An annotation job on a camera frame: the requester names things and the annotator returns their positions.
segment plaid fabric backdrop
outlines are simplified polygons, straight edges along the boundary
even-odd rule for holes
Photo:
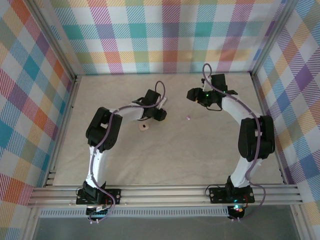
[[[257,83],[280,160],[320,239],[320,0],[300,0]]]
[[[17,239],[71,80],[22,0],[0,0],[0,239]]]
[[[74,71],[95,75],[195,73],[205,62],[215,72],[247,72],[286,0],[43,2]]]

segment vent grille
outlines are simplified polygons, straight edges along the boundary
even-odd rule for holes
[[[228,208],[208,207],[124,207],[116,208],[110,217],[225,217]],[[82,218],[86,217],[85,208],[43,208],[41,218]]]

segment purple cable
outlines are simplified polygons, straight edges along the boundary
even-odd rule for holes
[[[96,179],[95,179],[95,177],[94,177],[94,158],[95,158],[95,153],[97,152],[97,149],[98,149],[98,148],[104,143],[104,141],[107,139],[107,137],[108,137],[108,135],[109,135],[109,133],[110,133],[111,124],[112,124],[112,119],[113,119],[113,117],[114,117],[114,115],[115,115],[116,113],[120,112],[120,111],[123,110],[123,109],[128,109],[128,108],[144,108],[144,109],[154,108],[154,107],[158,106],[159,103],[161,103],[161,102],[163,101],[163,99],[166,97],[166,86],[165,86],[165,84],[164,84],[162,81],[157,81],[157,82],[155,83],[155,89],[157,89],[157,85],[158,85],[158,84],[162,84],[162,86],[163,86],[162,98],[161,98],[157,103],[155,103],[155,104],[153,104],[153,105],[149,105],[149,106],[143,106],[143,105],[127,105],[127,106],[122,106],[122,107],[120,107],[119,109],[116,109],[115,111],[113,111],[113,112],[111,113],[111,115],[110,115],[110,119],[109,119],[109,122],[108,122],[108,127],[107,127],[107,129],[106,129],[106,133],[105,133],[103,139],[102,139],[102,140],[94,147],[94,149],[93,149],[93,154],[92,154],[91,163],[90,163],[90,167],[89,167],[91,179],[92,179],[94,185],[97,187],[97,189],[99,189],[101,192],[103,192],[103,193],[106,194],[109,198],[112,199],[112,207],[108,210],[107,214],[106,214],[104,217],[102,217],[102,218],[99,219],[99,220],[97,219],[97,220],[96,220],[96,223],[100,223],[101,221],[103,221],[104,219],[106,219],[107,216],[108,216],[108,214],[110,214],[110,213],[115,209],[115,207],[116,207],[116,200],[115,200],[114,196],[112,196],[110,193],[108,193],[107,191],[105,191],[103,188],[101,188],[101,187],[98,185],[98,183],[97,183],[97,181],[96,181]],[[92,218],[91,218],[91,215],[89,215],[89,220],[90,220],[91,223],[94,222],[94,221],[92,220]]]
[[[255,149],[255,155],[254,155],[253,163],[252,163],[252,165],[250,166],[250,168],[245,172],[245,175],[244,175],[244,176],[245,176],[245,179],[247,179],[251,185],[256,186],[256,187],[259,187],[259,188],[262,188],[262,190],[263,190],[263,197],[262,197],[262,200],[261,200],[258,208],[257,208],[254,212],[252,212],[250,215],[247,215],[247,216],[245,217],[245,218],[248,218],[249,216],[252,216],[253,213],[257,212],[257,210],[262,206],[262,204],[264,203],[264,201],[265,201],[265,199],[266,199],[266,189],[265,189],[263,186],[259,185],[259,184],[254,184],[254,183],[252,183],[252,182],[250,181],[250,179],[249,179],[249,174],[250,174],[250,172],[252,171],[252,169],[255,167],[255,165],[256,165],[256,163],[257,163],[257,160],[258,160],[258,156],[259,156],[259,149],[260,149],[260,142],[261,142],[261,128],[260,128],[260,123],[259,123],[259,120],[258,120],[257,116],[254,114],[254,112],[251,111],[251,109],[250,109],[246,104],[244,104],[244,103],[243,103],[242,101],[240,101],[238,98],[236,98],[236,97],[234,97],[234,96],[232,96],[232,95],[230,95],[230,94],[228,94],[228,93],[225,93],[225,92],[217,89],[216,87],[214,87],[214,86],[209,82],[209,80],[208,80],[208,78],[207,78],[207,76],[206,76],[206,73],[205,73],[205,67],[206,67],[206,66],[208,66],[209,69],[210,69],[210,74],[209,74],[209,75],[211,76],[211,74],[212,74],[212,68],[211,68],[210,64],[209,64],[209,63],[205,63],[205,64],[203,65],[203,67],[202,67],[202,75],[203,75],[206,83],[207,83],[212,89],[214,89],[215,91],[217,91],[218,93],[221,93],[221,94],[225,95],[226,97],[235,100],[235,101],[238,102],[241,106],[243,106],[243,107],[253,116],[253,118],[255,119],[256,126],[257,126],[257,132],[258,132],[257,134],[258,134],[258,136],[257,136],[257,144],[256,144],[256,149]]]

